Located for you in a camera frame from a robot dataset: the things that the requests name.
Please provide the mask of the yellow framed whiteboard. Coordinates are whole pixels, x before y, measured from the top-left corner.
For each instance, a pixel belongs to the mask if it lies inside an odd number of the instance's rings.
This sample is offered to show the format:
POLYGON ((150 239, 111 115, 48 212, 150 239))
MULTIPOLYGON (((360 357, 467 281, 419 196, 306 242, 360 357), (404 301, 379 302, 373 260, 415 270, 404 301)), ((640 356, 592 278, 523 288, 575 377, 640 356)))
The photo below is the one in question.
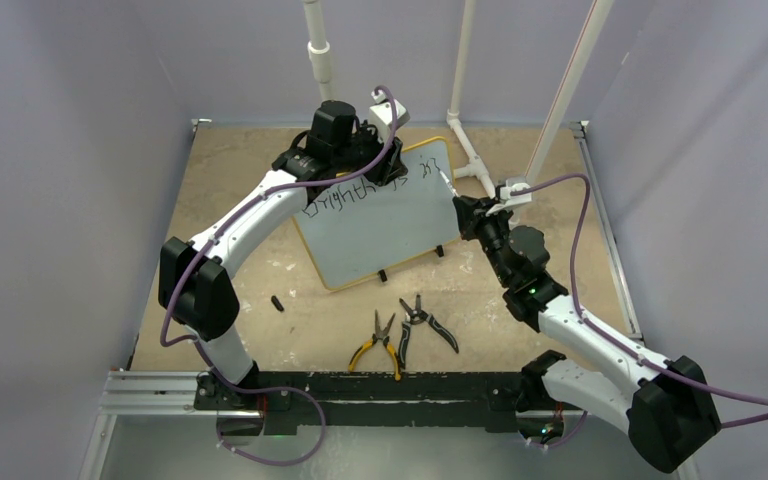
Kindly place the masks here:
POLYGON ((364 177, 323 191, 294 223, 323 286, 347 288, 459 237, 449 145, 432 137, 406 148, 405 176, 385 186, 364 177))

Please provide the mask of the black marker cap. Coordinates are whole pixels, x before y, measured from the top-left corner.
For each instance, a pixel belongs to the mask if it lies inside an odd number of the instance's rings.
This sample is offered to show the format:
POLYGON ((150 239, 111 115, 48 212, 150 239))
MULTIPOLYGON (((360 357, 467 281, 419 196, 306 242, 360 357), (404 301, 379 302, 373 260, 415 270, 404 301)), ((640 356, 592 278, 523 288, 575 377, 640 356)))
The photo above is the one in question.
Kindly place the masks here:
POLYGON ((277 311, 279 311, 279 312, 284 312, 285 311, 285 308, 284 308, 283 304, 281 303, 281 301, 279 300, 279 298, 277 296, 272 295, 270 297, 270 301, 271 301, 272 305, 275 307, 275 309, 277 311))

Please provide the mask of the white whiteboard marker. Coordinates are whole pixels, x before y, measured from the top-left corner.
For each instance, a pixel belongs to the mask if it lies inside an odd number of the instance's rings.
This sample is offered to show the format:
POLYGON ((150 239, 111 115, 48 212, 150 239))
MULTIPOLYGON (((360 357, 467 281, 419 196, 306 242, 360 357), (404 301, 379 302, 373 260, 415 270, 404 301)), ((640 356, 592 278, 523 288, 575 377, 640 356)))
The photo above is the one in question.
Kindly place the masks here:
POLYGON ((457 190, 455 189, 452 180, 445 174, 444 171, 440 170, 439 175, 442 178, 444 184, 446 185, 447 189, 451 193, 451 196, 453 198, 457 198, 459 196, 457 190))

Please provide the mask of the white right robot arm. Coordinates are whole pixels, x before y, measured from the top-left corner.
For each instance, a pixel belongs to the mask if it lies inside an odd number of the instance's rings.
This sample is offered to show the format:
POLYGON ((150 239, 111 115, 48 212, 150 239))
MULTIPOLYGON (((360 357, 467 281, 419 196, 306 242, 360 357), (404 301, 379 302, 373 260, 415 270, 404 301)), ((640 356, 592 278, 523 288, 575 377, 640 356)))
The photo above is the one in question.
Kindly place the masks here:
POLYGON ((543 233, 509 226, 493 199, 452 200, 462 239, 476 240, 504 289, 512 317, 582 356, 583 369, 552 354, 524 376, 521 392, 536 407, 569 403, 624 433, 652 467, 672 473, 718 434, 719 418, 702 368, 692 359, 656 353, 575 303, 547 271, 543 233))

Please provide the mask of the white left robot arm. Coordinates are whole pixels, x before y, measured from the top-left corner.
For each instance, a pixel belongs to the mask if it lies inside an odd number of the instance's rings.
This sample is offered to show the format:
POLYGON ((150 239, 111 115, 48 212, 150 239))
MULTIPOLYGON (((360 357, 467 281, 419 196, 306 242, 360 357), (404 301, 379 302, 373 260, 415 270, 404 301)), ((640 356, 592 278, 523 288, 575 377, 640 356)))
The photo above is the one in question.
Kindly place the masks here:
POLYGON ((329 187, 356 178, 385 186, 405 175, 396 132, 409 119, 408 110, 383 89, 374 91, 366 120, 349 103, 323 101, 310 128, 293 138, 237 206, 191 239, 171 237, 161 247, 161 344, 175 343, 168 336, 171 323, 183 326, 187 332, 179 339, 193 342, 223 377, 219 395, 232 408, 255 402, 259 373, 235 327, 240 303, 233 278, 275 229, 329 187))

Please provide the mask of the black whiteboard stand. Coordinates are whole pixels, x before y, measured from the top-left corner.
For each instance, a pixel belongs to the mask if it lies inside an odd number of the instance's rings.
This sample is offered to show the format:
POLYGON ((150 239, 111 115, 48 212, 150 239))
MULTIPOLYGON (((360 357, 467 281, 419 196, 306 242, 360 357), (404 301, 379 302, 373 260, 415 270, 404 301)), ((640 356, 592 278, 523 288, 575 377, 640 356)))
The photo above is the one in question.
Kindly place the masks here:
POLYGON ((382 284, 387 283, 390 274, 418 268, 426 264, 437 263, 446 256, 446 250, 443 245, 437 245, 434 249, 423 252, 420 255, 398 262, 394 265, 378 270, 374 277, 382 284))

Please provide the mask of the black base bar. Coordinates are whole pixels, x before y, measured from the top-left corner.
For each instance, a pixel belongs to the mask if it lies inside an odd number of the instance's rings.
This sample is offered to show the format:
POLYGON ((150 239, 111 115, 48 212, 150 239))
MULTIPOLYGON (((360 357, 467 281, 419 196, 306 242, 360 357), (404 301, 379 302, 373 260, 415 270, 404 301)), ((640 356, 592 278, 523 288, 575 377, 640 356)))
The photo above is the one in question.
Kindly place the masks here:
POLYGON ((263 371, 255 393, 236 392, 214 374, 197 378, 194 408, 252 413, 268 435, 293 435, 321 422, 353 427, 482 428, 511 433, 529 411, 553 411, 537 379, 520 372, 386 373, 263 371))

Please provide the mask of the white PVC pipe frame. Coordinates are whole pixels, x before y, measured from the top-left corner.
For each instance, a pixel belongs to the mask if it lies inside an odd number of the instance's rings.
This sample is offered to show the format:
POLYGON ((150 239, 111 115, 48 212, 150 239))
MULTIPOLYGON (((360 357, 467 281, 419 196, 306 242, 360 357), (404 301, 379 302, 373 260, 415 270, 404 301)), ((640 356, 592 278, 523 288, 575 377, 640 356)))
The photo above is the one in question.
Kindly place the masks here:
POLYGON ((609 20, 620 8, 618 1, 397 1, 385 13, 380 1, 353 3, 360 48, 339 65, 323 3, 295 5, 312 96, 366 98, 362 81, 376 75, 404 85, 415 121, 450 130, 462 175, 483 189, 502 172, 475 128, 530 127, 516 173, 535 183, 561 130, 594 112, 618 70, 622 42, 609 20))

